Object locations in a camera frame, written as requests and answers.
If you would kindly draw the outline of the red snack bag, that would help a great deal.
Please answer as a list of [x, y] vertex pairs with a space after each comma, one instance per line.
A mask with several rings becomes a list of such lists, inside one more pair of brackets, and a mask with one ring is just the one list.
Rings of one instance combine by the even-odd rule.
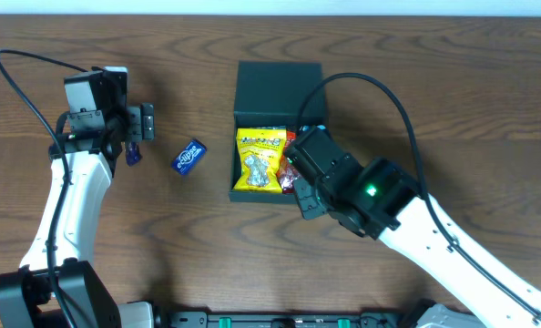
[[294, 191], [294, 181], [298, 179], [301, 174], [292, 166], [290, 160], [285, 157], [284, 151], [295, 140], [296, 134], [293, 131], [287, 131], [286, 141], [283, 146], [279, 170], [277, 171], [277, 180], [281, 186], [283, 194], [292, 194]]

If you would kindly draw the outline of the dark blue candy bar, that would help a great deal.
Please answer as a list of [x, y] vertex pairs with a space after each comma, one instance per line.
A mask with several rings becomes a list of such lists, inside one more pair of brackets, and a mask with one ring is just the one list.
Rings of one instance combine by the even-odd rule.
[[128, 166], [133, 167], [142, 160], [139, 145], [137, 142], [128, 142], [126, 144], [126, 163]]

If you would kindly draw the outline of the blue Oreo cookie pack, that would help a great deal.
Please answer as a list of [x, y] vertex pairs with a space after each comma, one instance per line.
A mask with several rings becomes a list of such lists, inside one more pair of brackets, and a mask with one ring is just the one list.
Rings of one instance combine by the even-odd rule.
[[319, 129], [326, 129], [326, 127], [324, 125], [317, 125], [317, 126], [303, 125], [303, 126], [301, 126], [299, 128], [295, 127], [294, 125], [292, 125], [292, 126], [286, 126], [286, 125], [261, 126], [261, 127], [251, 127], [251, 128], [255, 128], [255, 129], [285, 129], [288, 132], [302, 133], [302, 132], [308, 131], [309, 129], [311, 129], [311, 127], [317, 127]]

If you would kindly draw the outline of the yellow snack bag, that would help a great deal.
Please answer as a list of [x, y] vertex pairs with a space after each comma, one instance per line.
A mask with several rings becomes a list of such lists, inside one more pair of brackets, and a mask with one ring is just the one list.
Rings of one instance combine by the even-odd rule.
[[285, 128], [239, 128], [236, 142], [240, 157], [240, 177], [233, 189], [282, 193], [277, 173], [286, 141]]

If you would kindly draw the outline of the blue Eclipse mint tin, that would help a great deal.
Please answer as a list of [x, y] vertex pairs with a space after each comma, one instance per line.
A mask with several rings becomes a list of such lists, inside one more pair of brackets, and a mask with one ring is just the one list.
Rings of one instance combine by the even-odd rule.
[[207, 148], [197, 139], [192, 139], [189, 144], [171, 162], [171, 167], [182, 176], [190, 174], [197, 163], [204, 157]]

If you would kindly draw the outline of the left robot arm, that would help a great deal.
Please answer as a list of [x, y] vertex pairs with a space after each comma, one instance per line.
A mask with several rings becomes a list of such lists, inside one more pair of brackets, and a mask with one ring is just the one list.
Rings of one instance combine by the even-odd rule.
[[5, 327], [157, 327], [150, 302], [116, 303], [93, 268], [103, 199], [117, 158], [129, 166], [155, 137], [154, 107], [127, 103], [125, 67], [93, 67], [64, 81], [69, 110], [48, 151], [52, 182], [37, 234], [19, 268], [0, 274]]

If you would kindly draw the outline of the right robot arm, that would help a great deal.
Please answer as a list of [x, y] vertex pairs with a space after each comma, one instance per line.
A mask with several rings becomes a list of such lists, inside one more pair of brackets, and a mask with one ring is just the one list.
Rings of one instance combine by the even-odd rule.
[[320, 128], [284, 151], [300, 173], [304, 219], [324, 214], [399, 252], [434, 277], [487, 327], [541, 327], [541, 292], [473, 240], [388, 159], [362, 166]]

